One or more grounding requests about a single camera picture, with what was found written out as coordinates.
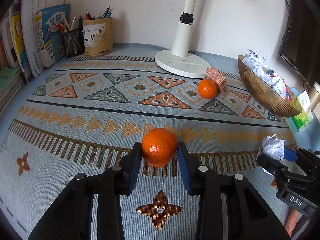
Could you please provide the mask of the person's right hand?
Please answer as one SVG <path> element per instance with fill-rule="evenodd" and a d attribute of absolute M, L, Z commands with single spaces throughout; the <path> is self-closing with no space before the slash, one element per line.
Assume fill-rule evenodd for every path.
<path fill-rule="evenodd" d="M 296 227 L 297 221 L 298 221 L 298 211 L 295 209 L 292 209 L 285 223 L 285 230 L 287 231 L 290 237 L 292 236 L 292 232 Z"/>

